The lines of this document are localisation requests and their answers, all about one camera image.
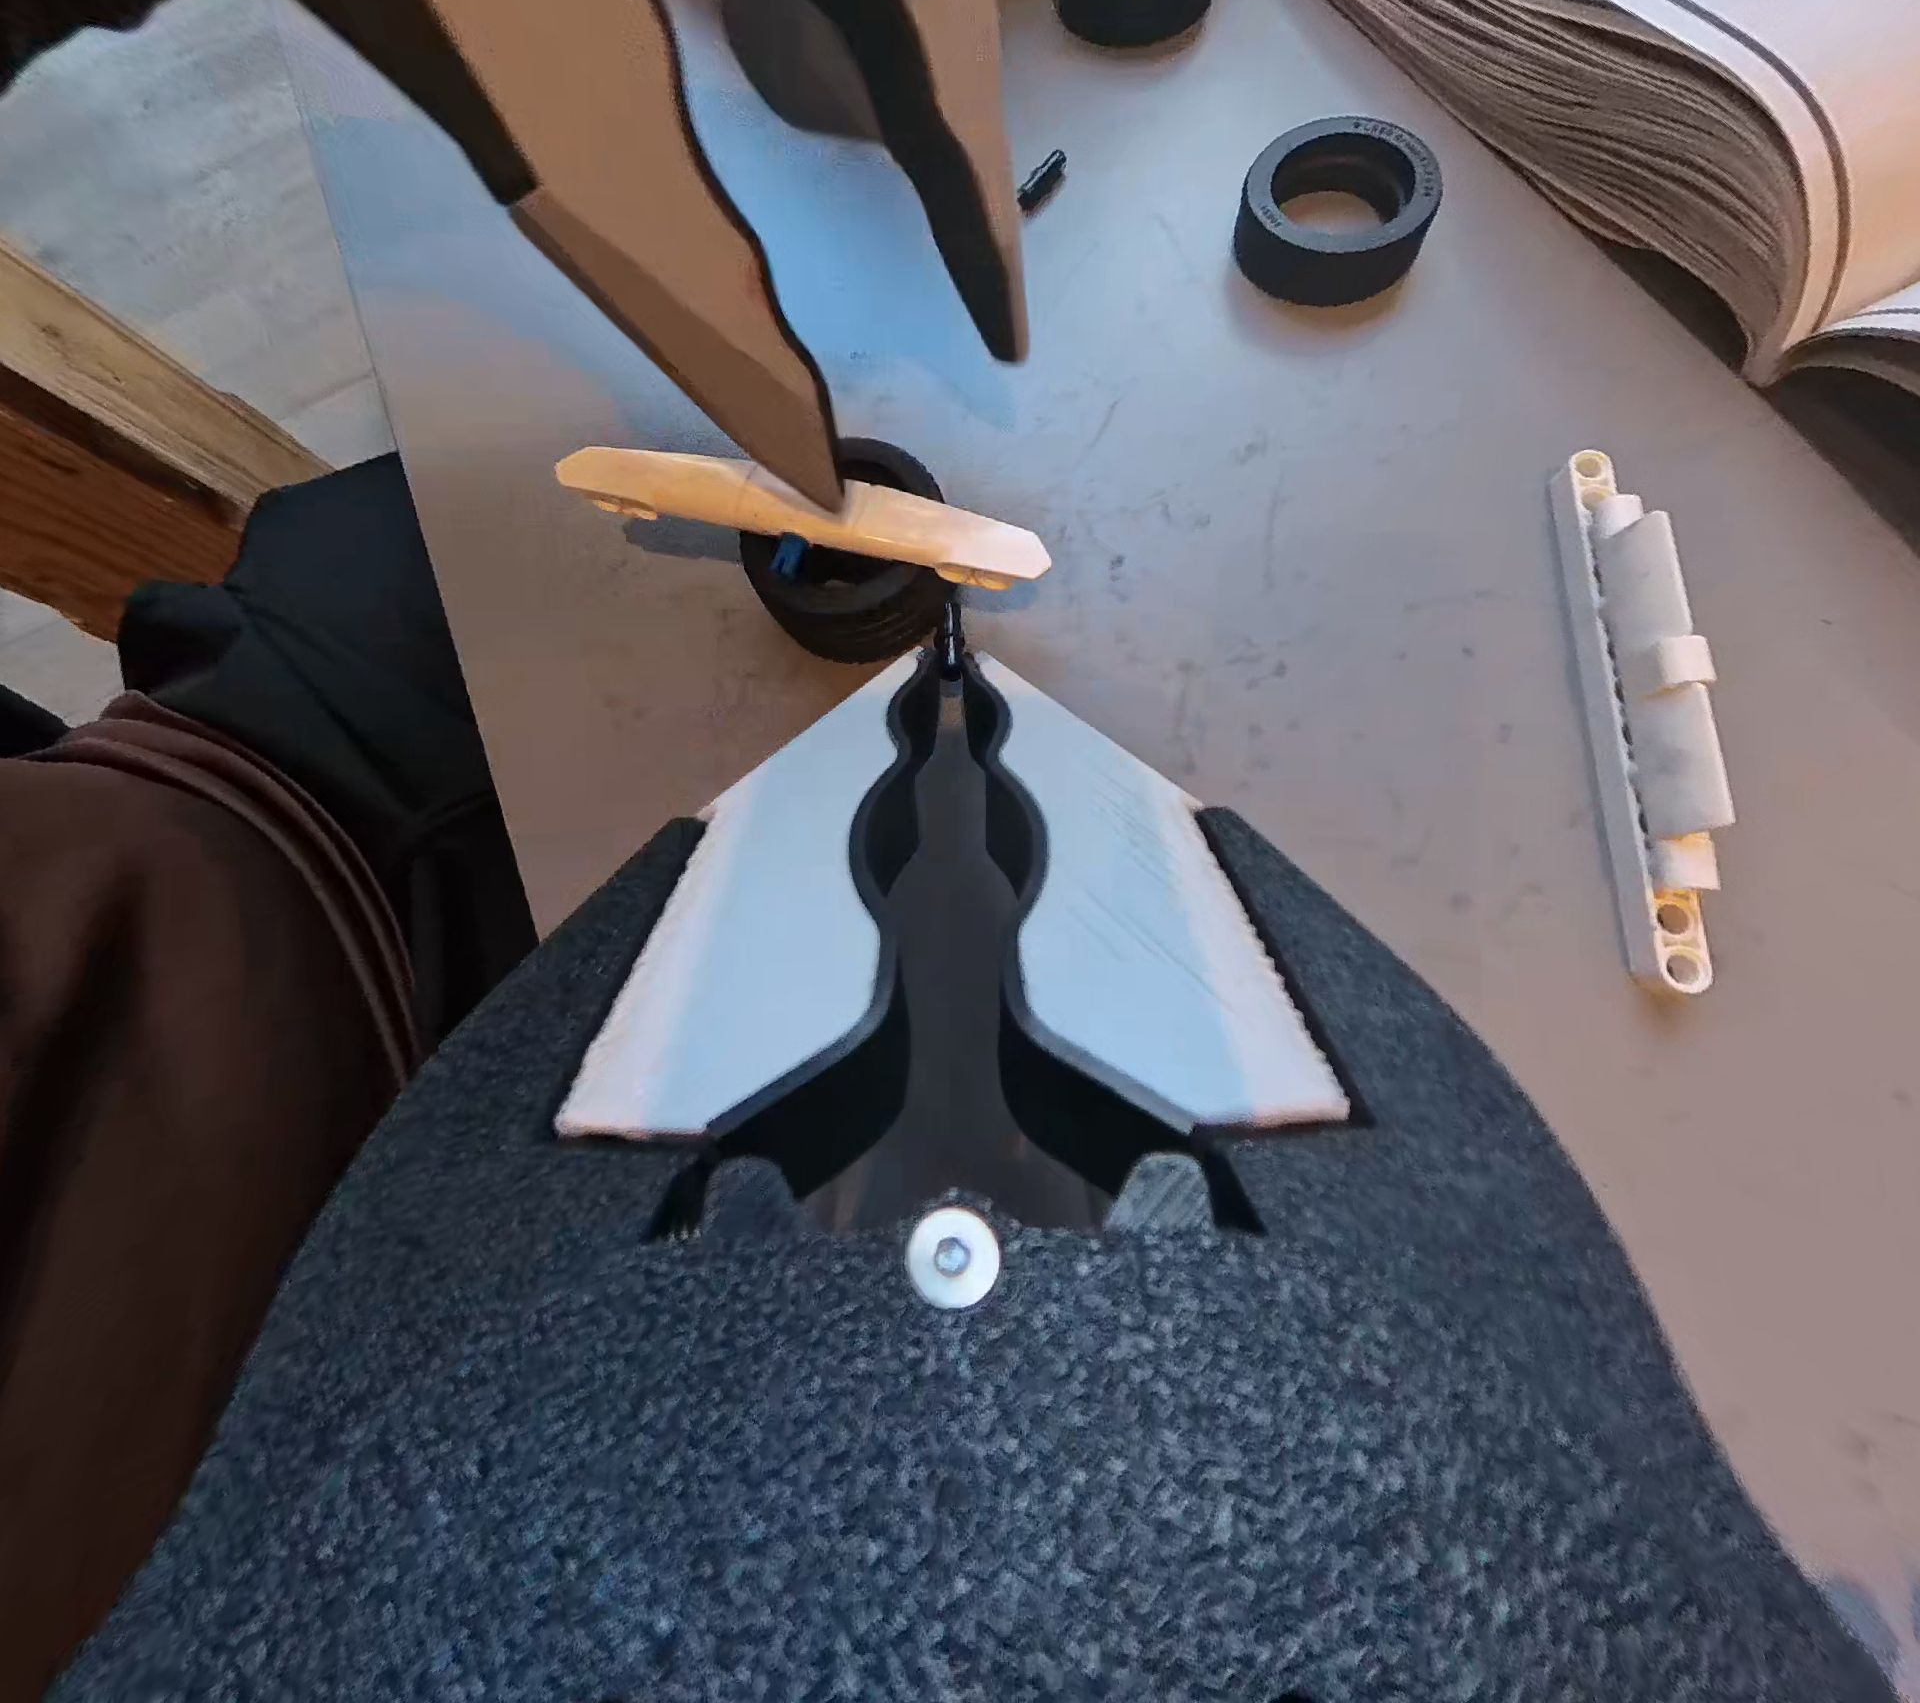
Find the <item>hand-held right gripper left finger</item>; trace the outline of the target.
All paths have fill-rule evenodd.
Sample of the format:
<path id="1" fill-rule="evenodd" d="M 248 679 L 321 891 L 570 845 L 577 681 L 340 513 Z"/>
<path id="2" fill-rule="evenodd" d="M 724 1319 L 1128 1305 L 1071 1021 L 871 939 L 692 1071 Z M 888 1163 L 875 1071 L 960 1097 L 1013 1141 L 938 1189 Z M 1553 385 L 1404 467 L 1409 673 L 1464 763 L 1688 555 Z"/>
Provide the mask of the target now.
<path id="1" fill-rule="evenodd" d="M 563 1139 L 722 1139 L 844 1061 L 894 1001 L 892 891 L 938 663 L 888 665 L 701 813 L 701 835 L 554 1117 Z"/>

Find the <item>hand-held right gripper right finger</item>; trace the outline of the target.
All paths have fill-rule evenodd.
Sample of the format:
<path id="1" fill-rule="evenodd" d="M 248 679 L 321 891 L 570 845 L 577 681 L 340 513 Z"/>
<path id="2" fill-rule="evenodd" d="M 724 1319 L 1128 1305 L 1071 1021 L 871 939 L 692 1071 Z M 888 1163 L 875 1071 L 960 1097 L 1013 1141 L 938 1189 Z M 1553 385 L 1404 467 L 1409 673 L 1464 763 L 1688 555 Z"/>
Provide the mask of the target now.
<path id="1" fill-rule="evenodd" d="M 1068 1167 L 1130 1167 L 1347 1123 L 1201 803 L 998 659 L 966 661 L 964 711 L 1014 895 L 998 1073 L 1018 1129 Z"/>

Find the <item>long white pointed panel piece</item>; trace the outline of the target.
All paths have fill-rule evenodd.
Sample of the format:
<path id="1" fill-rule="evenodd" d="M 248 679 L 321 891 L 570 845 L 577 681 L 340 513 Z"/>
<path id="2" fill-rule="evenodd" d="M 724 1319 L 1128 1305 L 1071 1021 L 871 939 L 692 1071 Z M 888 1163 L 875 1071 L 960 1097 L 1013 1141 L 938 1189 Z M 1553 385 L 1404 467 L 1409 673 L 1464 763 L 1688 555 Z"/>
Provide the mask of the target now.
<path id="1" fill-rule="evenodd" d="M 663 515 L 853 557 L 909 563 L 960 585 L 1011 589 L 1052 565 L 1030 529 L 860 479 L 820 507 L 766 467 L 678 451 L 585 447 L 554 465 L 556 481 L 615 515 Z"/>

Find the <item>grey desk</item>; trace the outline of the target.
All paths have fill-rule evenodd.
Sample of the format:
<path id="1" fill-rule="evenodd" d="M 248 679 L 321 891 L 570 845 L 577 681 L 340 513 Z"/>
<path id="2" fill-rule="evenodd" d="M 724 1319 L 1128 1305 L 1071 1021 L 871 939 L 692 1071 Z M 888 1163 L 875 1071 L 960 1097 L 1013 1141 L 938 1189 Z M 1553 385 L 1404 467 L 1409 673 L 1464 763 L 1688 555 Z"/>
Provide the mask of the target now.
<path id="1" fill-rule="evenodd" d="M 1034 529 L 972 637 L 1240 811 L 1470 1021 L 1636 1261 L 1748 1493 L 1917 1661 L 1917 553 L 1788 417 L 1329 0 L 1106 54 L 1001 0 L 1030 351 L 981 345 L 875 148 L 772 116 L 669 0 L 692 118 L 847 435 Z M 1444 196 L 1350 307 L 1236 266 L 1277 138 L 1369 116 Z M 1738 819 L 1715 985 L 1625 971 L 1548 475 L 1666 509 Z"/>

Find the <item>person's black garment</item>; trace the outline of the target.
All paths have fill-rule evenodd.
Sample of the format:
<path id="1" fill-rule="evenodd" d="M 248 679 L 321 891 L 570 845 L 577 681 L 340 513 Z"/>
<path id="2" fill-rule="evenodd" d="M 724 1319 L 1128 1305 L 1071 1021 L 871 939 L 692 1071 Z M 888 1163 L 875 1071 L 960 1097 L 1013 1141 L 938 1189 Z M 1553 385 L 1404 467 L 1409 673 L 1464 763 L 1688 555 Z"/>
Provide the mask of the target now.
<path id="1" fill-rule="evenodd" d="M 139 585 L 124 685 L 263 757 L 389 899 L 434 1049 L 536 947 L 397 453 L 265 493 L 216 585 Z"/>

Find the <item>white beam with cylinders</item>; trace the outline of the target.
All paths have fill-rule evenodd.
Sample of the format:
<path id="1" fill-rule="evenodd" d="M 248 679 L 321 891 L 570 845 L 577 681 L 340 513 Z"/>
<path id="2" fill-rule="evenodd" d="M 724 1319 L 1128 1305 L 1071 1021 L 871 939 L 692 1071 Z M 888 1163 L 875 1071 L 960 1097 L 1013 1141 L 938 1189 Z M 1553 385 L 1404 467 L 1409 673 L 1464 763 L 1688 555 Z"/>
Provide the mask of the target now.
<path id="1" fill-rule="evenodd" d="M 1688 999 L 1716 979 L 1705 899 L 1737 807 L 1669 511 L 1582 449 L 1548 479 L 1548 519 L 1588 739 L 1597 825 L 1631 977 Z"/>

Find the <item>wooden bench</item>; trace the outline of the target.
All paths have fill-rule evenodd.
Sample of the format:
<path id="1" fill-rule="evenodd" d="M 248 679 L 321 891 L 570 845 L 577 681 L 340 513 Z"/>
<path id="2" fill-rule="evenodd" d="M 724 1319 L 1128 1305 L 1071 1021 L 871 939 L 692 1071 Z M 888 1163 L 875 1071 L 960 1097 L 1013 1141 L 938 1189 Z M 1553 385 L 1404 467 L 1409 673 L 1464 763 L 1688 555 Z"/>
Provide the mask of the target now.
<path id="1" fill-rule="evenodd" d="M 221 583 L 261 495 L 331 465 L 3 246 L 3 585 L 112 641 L 136 587 Z"/>

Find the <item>person's brown-shirted torso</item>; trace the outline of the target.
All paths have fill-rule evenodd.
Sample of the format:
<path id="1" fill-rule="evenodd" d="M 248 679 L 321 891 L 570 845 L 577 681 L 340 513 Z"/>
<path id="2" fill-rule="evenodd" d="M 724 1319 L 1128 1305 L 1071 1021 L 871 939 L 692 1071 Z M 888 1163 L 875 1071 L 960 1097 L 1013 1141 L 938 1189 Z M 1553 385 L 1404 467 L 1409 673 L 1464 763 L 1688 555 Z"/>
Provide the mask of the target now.
<path id="1" fill-rule="evenodd" d="M 170 1523 L 349 1163 L 420 1065 L 346 831 L 126 693 L 3 773 L 3 1695 Z"/>

